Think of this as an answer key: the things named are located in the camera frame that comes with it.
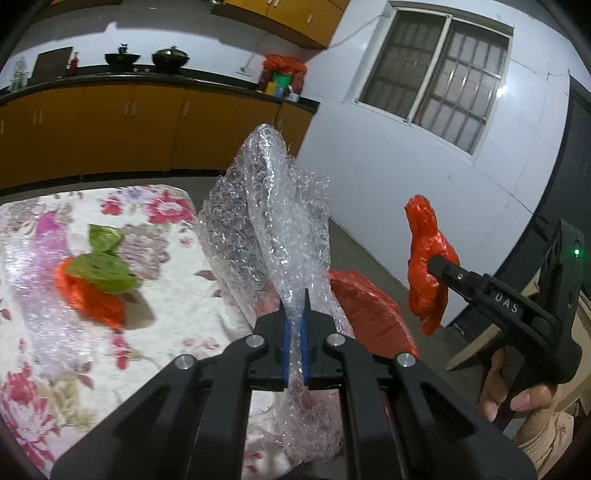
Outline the right hand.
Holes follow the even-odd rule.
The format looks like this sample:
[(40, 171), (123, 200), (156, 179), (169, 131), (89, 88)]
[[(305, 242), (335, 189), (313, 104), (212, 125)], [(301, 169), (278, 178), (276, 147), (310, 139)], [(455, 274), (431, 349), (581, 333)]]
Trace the right hand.
[(497, 350), (492, 357), (491, 369), (487, 374), (478, 404), (484, 416), (493, 422), (499, 408), (507, 399), (510, 399), (510, 409), (516, 413), (529, 413), (531, 418), (535, 416), (541, 418), (541, 414), (552, 414), (556, 408), (558, 387), (539, 384), (519, 394), (510, 394), (509, 387), (501, 374), (505, 363), (505, 350)]

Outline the beige sleeve forearm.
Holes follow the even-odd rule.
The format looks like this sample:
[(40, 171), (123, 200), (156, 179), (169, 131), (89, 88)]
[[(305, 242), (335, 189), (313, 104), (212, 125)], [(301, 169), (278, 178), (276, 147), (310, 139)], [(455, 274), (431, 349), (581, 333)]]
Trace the beige sleeve forearm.
[(534, 411), (520, 428), (514, 443), (532, 461), (542, 479), (564, 455), (574, 436), (574, 417), (556, 411), (553, 403)]

